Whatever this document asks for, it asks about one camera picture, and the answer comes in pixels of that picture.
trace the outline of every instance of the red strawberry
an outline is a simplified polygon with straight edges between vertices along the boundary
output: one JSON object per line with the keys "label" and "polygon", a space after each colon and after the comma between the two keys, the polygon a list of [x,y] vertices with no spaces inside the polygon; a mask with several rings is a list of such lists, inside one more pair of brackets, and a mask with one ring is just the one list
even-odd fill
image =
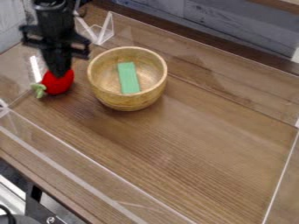
{"label": "red strawberry", "polygon": [[40,84],[32,84],[37,99],[42,98],[44,92],[49,95],[58,95],[68,91],[73,82],[73,71],[69,70],[64,76],[57,78],[50,71],[45,73]]}

